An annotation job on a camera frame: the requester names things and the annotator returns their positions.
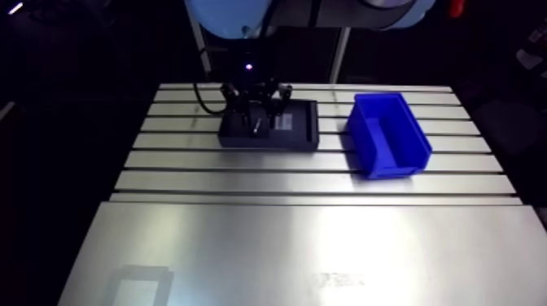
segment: black tray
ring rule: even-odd
[[[260,120],[255,134],[249,133],[238,113],[222,117],[218,140],[223,147],[276,148],[315,151],[319,144],[317,101],[292,99],[285,111],[270,125],[262,106],[250,107],[252,125]]]

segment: metal pole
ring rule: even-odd
[[[194,18],[190,10],[188,9],[187,1],[184,1],[186,6],[186,11],[188,12],[188,18],[190,19],[190,25],[192,27],[192,32],[194,33],[195,44],[198,47],[198,50],[202,50],[205,47],[205,40],[203,39],[203,33],[201,32],[201,27],[199,22]],[[209,55],[207,51],[201,54],[201,64],[207,76],[211,72],[211,62],[209,61]]]
[[[340,73],[340,67],[344,61],[344,54],[346,53],[346,46],[348,45],[349,33],[352,28],[342,28],[338,37],[338,44],[336,45],[335,60],[332,61],[332,68],[330,69],[330,83],[336,84],[338,81],[338,75]]]

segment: cable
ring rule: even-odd
[[[199,57],[201,57],[201,55],[206,50],[207,50],[207,47],[201,48],[201,50],[199,51]],[[194,86],[195,98],[198,100],[199,105],[201,106],[201,108],[203,108],[203,110],[205,112],[207,112],[209,115],[213,115],[213,116],[222,115],[226,112],[226,107],[224,107],[223,109],[221,109],[219,111],[213,111],[211,108],[207,107],[207,105],[205,105],[205,103],[201,99],[201,94],[199,94],[198,83],[194,82],[194,83],[192,83],[192,85]]]

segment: metal surface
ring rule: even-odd
[[[290,159],[279,152],[165,152],[133,151],[126,168],[208,169],[208,170],[270,170],[302,172],[348,172],[359,169],[353,153],[294,154]],[[431,172],[500,173],[493,155],[434,154],[426,167]]]
[[[346,54],[346,46],[348,45],[349,34],[352,28],[346,27],[340,29],[338,37],[338,43],[336,44],[335,59],[332,61],[332,67],[330,68],[330,83],[336,84],[338,82],[338,75],[340,74],[340,67],[344,61],[344,55]]]
[[[346,133],[347,119],[319,118],[320,133]],[[479,130],[471,121],[456,120],[418,120],[427,135],[477,136]],[[218,117],[195,117],[191,120],[181,118],[146,118],[142,124],[143,132],[216,132],[221,125]]]
[[[117,190],[251,194],[513,194],[506,176],[418,174],[406,179],[366,181],[347,173],[246,173],[122,171]]]
[[[222,109],[220,103],[212,105],[213,109]],[[353,105],[349,103],[320,103],[317,105],[317,112],[320,117],[348,117]],[[437,106],[415,106],[410,105],[410,110],[418,119],[449,119],[469,120],[466,110],[463,107],[437,107]],[[207,112],[195,103],[154,103],[150,106],[149,116],[210,116]]]
[[[59,305],[545,306],[545,258],[524,206],[104,203]]]
[[[370,90],[370,91],[355,91],[355,90],[294,90],[292,98],[304,98],[317,100],[318,102],[328,103],[353,103],[355,94],[372,94],[389,91]],[[201,90],[201,99],[203,101],[218,102],[224,101],[222,93],[219,90]],[[402,93],[405,100],[410,105],[416,104],[436,104],[436,105],[453,105],[459,106],[460,101],[453,94],[441,93],[417,93],[406,92]],[[154,100],[158,103],[162,102],[192,102],[195,103],[195,93],[189,90],[160,90],[155,94]]]
[[[218,84],[199,86],[211,107],[221,107]],[[190,87],[162,87],[168,90],[157,93],[112,199],[277,205],[521,203],[488,144],[444,87],[416,91],[412,86],[295,85],[296,98],[321,101],[320,143],[313,154],[226,149],[216,136],[220,119],[204,115]],[[364,181],[345,129],[353,96],[392,90],[403,90],[433,155],[424,174]]]
[[[408,85],[366,85],[366,84],[306,84],[291,83],[293,90],[360,90],[360,91],[397,91],[397,92],[421,92],[421,93],[452,93],[448,86],[408,86]],[[202,90],[219,90],[221,83],[199,83]],[[190,83],[165,83],[160,84],[160,90],[191,90]]]
[[[428,136],[434,153],[489,153],[490,148],[478,137]],[[192,150],[192,151],[230,151],[223,148],[214,133],[140,133],[133,145],[139,150]],[[353,142],[349,135],[322,134],[318,151],[353,151]]]
[[[212,203],[245,205],[297,206],[471,206],[522,205],[517,197],[502,195],[184,195],[163,192],[120,192],[110,196],[113,202]]]

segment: black background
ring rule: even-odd
[[[10,187],[2,190],[3,233],[16,233],[3,236],[11,285],[2,304],[57,303],[158,84],[206,80],[182,0],[114,3],[107,15],[116,22],[106,28],[78,9],[48,25],[27,11],[0,17],[0,103],[17,102],[0,123],[2,157],[11,161],[2,166]],[[353,29],[339,82],[458,85],[509,66],[547,15],[543,1],[514,3],[468,1],[464,16],[451,20],[443,0],[412,28]],[[269,38],[275,74],[327,83],[338,36],[336,28],[279,28]],[[212,55],[219,79],[230,61]]]

